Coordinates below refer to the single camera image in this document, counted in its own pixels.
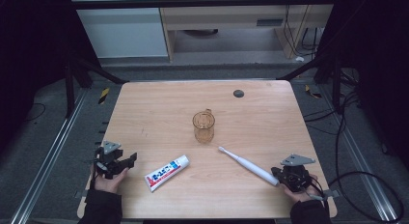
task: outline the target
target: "white electric toothbrush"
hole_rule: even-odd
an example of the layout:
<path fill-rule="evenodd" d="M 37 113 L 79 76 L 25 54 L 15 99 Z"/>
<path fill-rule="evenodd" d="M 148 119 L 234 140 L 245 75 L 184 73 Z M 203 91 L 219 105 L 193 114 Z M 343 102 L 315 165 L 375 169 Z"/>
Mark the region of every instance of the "white electric toothbrush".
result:
<path fill-rule="evenodd" d="M 252 171 L 253 173 L 258 175 L 259 177 L 265 179 L 266 181 L 270 182 L 271 184 L 277 185 L 279 183 L 279 181 L 272 174 L 267 173 L 265 170 L 258 167 L 256 164 L 250 162 L 249 160 L 247 160 L 245 158 L 242 158 L 242 157 L 240 157 L 238 155 L 232 154 L 231 152 L 225 150 L 225 148 L 223 148 L 223 147 L 219 147 L 219 150 L 222 151 L 225 154 L 228 154 L 233 159 L 235 159 L 238 163 L 243 165 L 245 168 Z"/>

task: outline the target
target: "black sleeve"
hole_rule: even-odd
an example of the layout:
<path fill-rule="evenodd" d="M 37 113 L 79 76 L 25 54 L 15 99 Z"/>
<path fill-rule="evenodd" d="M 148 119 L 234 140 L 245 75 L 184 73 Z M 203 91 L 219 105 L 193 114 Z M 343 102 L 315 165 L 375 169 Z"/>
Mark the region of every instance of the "black sleeve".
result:
<path fill-rule="evenodd" d="M 292 224 L 331 224 L 331 219 L 322 203 L 317 200 L 298 202 L 291 209 Z"/>
<path fill-rule="evenodd" d="M 99 190 L 88 190 L 84 216 L 78 224 L 120 224 L 123 218 L 121 195 Z"/>

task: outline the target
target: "human hand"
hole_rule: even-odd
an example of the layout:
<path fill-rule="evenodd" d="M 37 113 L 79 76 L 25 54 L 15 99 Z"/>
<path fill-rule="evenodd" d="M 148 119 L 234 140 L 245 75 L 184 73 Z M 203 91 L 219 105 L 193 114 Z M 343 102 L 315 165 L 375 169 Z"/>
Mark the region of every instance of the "human hand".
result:
<path fill-rule="evenodd" d="M 91 167 L 91 174 L 93 173 L 94 166 Z M 124 168 L 123 171 L 115 175 L 113 179 L 105 179 L 102 175 L 98 175 L 95 178 L 95 190 L 117 193 L 118 187 L 120 186 L 123 179 L 126 177 L 129 168 Z"/>
<path fill-rule="evenodd" d="M 316 175 L 310 174 L 310 177 L 313 178 L 313 184 L 316 184 L 318 177 Z M 319 192 L 312 186 L 308 186 L 307 189 L 303 192 L 293 193 L 285 184 L 280 184 L 280 187 L 284 190 L 284 193 L 291 198 L 294 203 L 297 202 L 307 202 L 312 200 L 313 198 L 310 195 L 320 196 Z"/>

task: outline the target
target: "wooden table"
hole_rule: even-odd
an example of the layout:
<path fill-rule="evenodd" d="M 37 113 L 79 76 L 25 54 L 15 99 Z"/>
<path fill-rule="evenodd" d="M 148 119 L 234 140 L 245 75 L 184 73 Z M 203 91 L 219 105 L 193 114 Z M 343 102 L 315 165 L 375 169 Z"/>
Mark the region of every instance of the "wooden table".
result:
<path fill-rule="evenodd" d="M 244 92 L 236 98 L 235 90 Z M 200 144 L 193 116 L 211 109 L 214 138 Z M 138 153 L 119 193 L 123 217 L 284 218 L 292 203 L 275 187 L 218 150 L 245 157 L 270 172 L 290 154 L 328 188 L 310 135 L 287 81 L 131 82 L 123 85 L 104 140 L 121 143 L 123 158 Z M 190 165 L 150 192 L 144 176 L 186 154 Z M 83 215 L 84 198 L 78 208 Z M 331 216 L 337 209 L 329 199 Z"/>

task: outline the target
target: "floor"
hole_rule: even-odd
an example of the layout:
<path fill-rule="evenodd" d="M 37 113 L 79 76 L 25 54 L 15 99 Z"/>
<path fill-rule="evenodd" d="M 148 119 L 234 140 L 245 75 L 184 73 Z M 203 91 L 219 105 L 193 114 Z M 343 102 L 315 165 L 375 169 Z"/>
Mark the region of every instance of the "floor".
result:
<path fill-rule="evenodd" d="M 305 42 L 298 46 L 299 51 L 309 54 L 313 32 L 309 32 Z M 217 34 L 209 35 L 208 31 L 179 31 L 175 57 L 172 62 L 139 63 L 135 66 L 118 68 L 105 66 L 107 71 L 131 80 L 181 80 L 181 79 L 226 79 L 226 78 L 271 78 L 285 75 L 297 69 L 311 59 L 311 55 L 303 56 L 304 62 L 296 58 L 287 59 L 281 50 L 273 30 L 219 30 Z M 302 109 L 303 115 L 313 114 L 317 110 L 331 109 L 328 102 L 330 83 L 315 85 L 312 81 L 314 70 L 309 70 L 291 81 L 294 93 Z M 95 146 L 103 137 L 106 123 L 109 121 L 120 85 L 112 85 L 104 78 L 92 75 L 95 83 L 91 90 L 82 90 L 75 86 L 78 97 L 77 104 L 82 108 L 76 120 L 67 124 L 64 119 L 66 112 L 65 84 L 58 81 L 37 93 L 36 104 L 28 114 L 27 122 L 12 142 L 12 151 L 7 157 L 2 156 L 0 163 L 0 223 L 10 223 L 18 208 L 25 204 L 24 198 L 32 198 L 34 204 L 24 206 L 23 218 L 28 223 L 76 223 L 76 208 L 81 189 L 88 179 L 87 167 L 91 161 Z M 306 93 L 305 85 L 311 86 Z M 110 95 L 103 105 L 97 104 L 101 91 L 109 86 Z M 349 87 L 343 87 L 346 93 Z M 409 185 L 407 170 L 395 157 L 383 155 L 376 135 L 369 121 L 363 115 L 359 104 L 354 103 L 347 109 L 347 129 L 340 141 L 339 152 L 341 171 L 367 170 L 380 174 L 394 188 L 404 205 L 409 204 L 406 195 Z M 334 115 L 329 120 L 307 123 L 310 135 L 320 161 L 325 166 L 327 180 L 335 177 L 334 154 L 335 133 L 341 117 Z M 68 130 L 68 136 L 59 136 L 63 129 Z M 42 164 L 49 160 L 49 169 L 44 170 Z M 354 203 L 364 206 L 372 215 L 378 215 L 386 210 L 399 214 L 398 203 L 394 195 L 388 191 L 383 193 L 365 177 L 342 180 Z M 33 182 L 39 191 L 31 189 Z M 390 201 L 383 203 L 386 196 Z M 337 200 L 339 214 L 334 223 L 375 223 L 359 214 L 342 198 Z M 289 220 L 277 220 L 277 223 L 290 223 Z M 399 223 L 409 223 L 405 217 Z"/>

